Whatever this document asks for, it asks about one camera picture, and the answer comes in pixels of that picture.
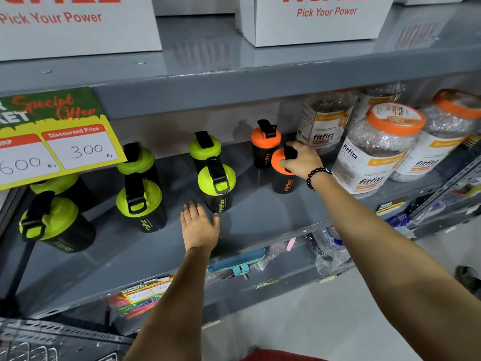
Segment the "person's right hand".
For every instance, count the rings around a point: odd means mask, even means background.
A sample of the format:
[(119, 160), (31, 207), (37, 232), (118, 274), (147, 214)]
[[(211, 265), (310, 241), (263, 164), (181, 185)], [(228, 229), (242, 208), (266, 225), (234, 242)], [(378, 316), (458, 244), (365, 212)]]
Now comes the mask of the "person's right hand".
[(294, 175), (306, 180), (312, 171), (324, 167), (320, 156), (308, 145), (295, 140), (288, 141), (286, 144), (298, 152), (295, 166), (291, 169)]

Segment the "orange lid black shaker bottle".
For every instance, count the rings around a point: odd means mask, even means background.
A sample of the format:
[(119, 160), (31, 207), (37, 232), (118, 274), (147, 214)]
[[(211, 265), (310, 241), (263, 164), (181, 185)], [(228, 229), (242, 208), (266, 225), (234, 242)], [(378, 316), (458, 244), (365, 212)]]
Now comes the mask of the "orange lid black shaker bottle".
[(282, 148), (274, 151), (271, 159), (271, 166), (274, 170), (273, 181), (271, 182), (274, 192), (278, 194), (287, 194), (294, 190), (296, 175), (289, 170), (281, 167), (281, 160), (296, 159), (298, 152), (286, 143)]
[(258, 120), (257, 125), (250, 135), (253, 162), (256, 168), (267, 169), (271, 166), (274, 151), (281, 143), (281, 133), (277, 125), (266, 119)]

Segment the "person's left forearm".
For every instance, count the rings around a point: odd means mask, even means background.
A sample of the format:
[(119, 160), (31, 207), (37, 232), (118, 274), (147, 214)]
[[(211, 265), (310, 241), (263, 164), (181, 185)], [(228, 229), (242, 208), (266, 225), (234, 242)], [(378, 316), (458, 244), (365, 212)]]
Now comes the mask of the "person's left forearm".
[(190, 248), (123, 361), (201, 361), (205, 273), (212, 248)]

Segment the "person's right forearm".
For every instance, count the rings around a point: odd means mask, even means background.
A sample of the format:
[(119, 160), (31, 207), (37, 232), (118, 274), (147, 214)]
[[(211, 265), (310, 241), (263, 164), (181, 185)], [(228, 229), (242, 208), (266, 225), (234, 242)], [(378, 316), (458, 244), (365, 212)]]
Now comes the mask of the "person's right forearm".
[(332, 175), (312, 172), (307, 182), (380, 311), (414, 352), (423, 361), (481, 361), (481, 301)]

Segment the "group of green lid shakers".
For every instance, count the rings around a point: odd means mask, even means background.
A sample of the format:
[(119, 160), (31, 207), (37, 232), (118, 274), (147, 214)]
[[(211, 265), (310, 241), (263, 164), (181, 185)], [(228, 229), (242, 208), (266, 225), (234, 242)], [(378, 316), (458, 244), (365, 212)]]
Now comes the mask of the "group of green lid shakers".
[[(117, 165), (124, 186), (115, 198), (120, 214), (143, 233), (163, 229), (167, 222), (164, 194), (152, 152), (140, 143), (124, 146), (127, 161)], [(198, 185), (208, 208), (221, 213), (230, 207), (229, 195), (236, 184), (233, 169), (220, 161), (221, 143), (207, 131), (194, 134), (189, 154), (198, 173)], [(97, 205), (96, 197), (79, 174), (69, 174), (29, 185), (35, 194), (19, 220), (26, 243), (42, 242), (63, 253), (89, 248), (97, 234), (84, 212)]]

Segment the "clear jar with orange lid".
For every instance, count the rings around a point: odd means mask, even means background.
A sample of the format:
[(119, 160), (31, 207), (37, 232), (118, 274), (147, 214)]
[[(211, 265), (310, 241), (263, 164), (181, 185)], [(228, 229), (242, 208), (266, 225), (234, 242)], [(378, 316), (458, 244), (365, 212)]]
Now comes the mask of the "clear jar with orange lid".
[(374, 194), (417, 145), (425, 123), (421, 111), (405, 104), (372, 105), (349, 128), (331, 169), (333, 176), (357, 199)]
[(360, 88), (346, 128), (350, 129), (355, 123), (363, 119), (372, 105), (397, 101), (405, 89), (406, 84), (401, 81)]
[(356, 101), (353, 88), (309, 95), (304, 100), (296, 139), (320, 156), (330, 154), (340, 143)]
[(481, 97), (456, 90), (439, 90), (420, 108), (426, 123), (417, 145), (390, 176), (394, 182), (413, 182), (432, 171), (471, 135), (481, 120)]

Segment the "yellow price label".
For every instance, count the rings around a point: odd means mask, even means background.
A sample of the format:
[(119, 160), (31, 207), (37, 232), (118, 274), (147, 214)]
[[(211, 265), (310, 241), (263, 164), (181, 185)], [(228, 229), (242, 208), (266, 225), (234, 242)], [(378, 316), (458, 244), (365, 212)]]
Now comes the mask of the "yellow price label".
[(154, 296), (161, 296), (171, 285), (173, 277), (152, 279), (120, 291), (130, 304), (138, 303)]

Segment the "grey metal shelf unit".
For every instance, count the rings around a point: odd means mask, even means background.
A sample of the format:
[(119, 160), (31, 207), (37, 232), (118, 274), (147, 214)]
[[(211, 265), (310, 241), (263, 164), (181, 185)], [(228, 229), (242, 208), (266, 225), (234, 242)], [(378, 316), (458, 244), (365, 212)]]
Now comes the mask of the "grey metal shelf unit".
[(304, 96), (322, 90), (406, 82), (405, 102), (442, 88), (481, 90), (481, 0), (392, 6), (375, 41), (254, 48), (232, 16), (158, 18), (162, 52), (0, 62), (0, 97), (78, 86), (92, 88), (122, 143), (155, 151), (168, 215), (143, 235), (114, 204), (123, 178), (114, 168), (83, 175), (100, 196), (86, 213), (97, 225), (90, 249), (67, 255), (21, 240), (23, 198), (0, 239), (0, 317), (41, 319), (173, 273), (184, 256), (178, 212), (198, 200), (188, 144), (207, 130), (227, 145), (223, 162), (239, 175), (214, 259), (286, 240), (327, 223), (307, 188), (276, 195), (251, 163), (249, 126), (258, 119), (290, 135)]

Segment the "pack of coloured pens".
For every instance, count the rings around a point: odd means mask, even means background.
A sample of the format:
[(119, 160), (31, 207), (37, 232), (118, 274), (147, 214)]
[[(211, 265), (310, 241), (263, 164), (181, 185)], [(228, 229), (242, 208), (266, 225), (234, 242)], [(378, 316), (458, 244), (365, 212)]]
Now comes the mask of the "pack of coloured pens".
[(121, 317), (124, 317), (126, 319), (132, 319), (137, 316), (140, 316), (144, 313), (146, 313), (148, 310), (152, 309), (158, 301), (162, 298), (162, 296), (154, 296), (152, 298), (146, 299), (144, 301), (130, 304), (119, 292), (109, 295), (107, 297), (107, 302), (109, 306), (116, 310)]

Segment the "yellow black shelf label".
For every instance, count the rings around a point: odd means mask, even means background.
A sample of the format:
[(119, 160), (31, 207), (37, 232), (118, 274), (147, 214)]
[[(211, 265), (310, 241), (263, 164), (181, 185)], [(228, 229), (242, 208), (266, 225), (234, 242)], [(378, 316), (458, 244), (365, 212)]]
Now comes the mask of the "yellow black shelf label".
[(384, 202), (377, 207), (376, 215), (382, 216), (382, 215), (385, 215), (389, 212), (393, 212), (394, 210), (398, 209), (399, 207), (402, 207), (404, 204), (406, 204), (406, 200), (404, 200), (402, 198), (398, 198), (398, 199), (395, 199), (395, 200)]

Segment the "white cardboard box red print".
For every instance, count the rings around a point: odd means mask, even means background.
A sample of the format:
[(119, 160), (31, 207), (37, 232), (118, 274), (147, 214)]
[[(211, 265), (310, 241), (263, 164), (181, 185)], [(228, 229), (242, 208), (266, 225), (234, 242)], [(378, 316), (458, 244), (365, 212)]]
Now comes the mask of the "white cardboard box red print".
[(235, 0), (256, 48), (376, 39), (394, 0)]
[(161, 50), (152, 0), (0, 0), (0, 61)]

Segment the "person's red garment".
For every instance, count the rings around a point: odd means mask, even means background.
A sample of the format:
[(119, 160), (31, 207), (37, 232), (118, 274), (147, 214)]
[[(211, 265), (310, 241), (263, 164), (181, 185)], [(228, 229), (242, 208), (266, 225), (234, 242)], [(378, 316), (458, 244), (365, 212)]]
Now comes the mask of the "person's red garment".
[(321, 358), (309, 357), (290, 352), (272, 349), (255, 348), (239, 361), (326, 361)]

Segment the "green yellow price sign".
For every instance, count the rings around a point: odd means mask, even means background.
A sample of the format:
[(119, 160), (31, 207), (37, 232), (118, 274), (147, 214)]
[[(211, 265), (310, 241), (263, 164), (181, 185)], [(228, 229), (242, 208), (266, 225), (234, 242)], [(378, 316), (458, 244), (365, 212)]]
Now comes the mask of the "green yellow price sign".
[(0, 97), (0, 190), (126, 161), (91, 88)]

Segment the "grey slotted metal rack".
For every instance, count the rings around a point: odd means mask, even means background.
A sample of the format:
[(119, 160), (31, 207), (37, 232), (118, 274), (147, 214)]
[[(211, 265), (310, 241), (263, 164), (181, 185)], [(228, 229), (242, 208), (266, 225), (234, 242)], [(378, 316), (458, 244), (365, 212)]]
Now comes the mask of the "grey slotted metal rack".
[(481, 134), (466, 138), (435, 172), (442, 185), (423, 197), (406, 225), (413, 240), (481, 215)]

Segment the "dark shoe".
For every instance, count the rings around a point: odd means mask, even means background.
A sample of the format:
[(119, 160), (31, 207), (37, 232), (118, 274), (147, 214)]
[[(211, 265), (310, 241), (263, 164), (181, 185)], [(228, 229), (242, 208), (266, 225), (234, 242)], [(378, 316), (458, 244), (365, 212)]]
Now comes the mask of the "dark shoe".
[(457, 266), (454, 271), (454, 277), (471, 294), (481, 299), (481, 276), (473, 268)]

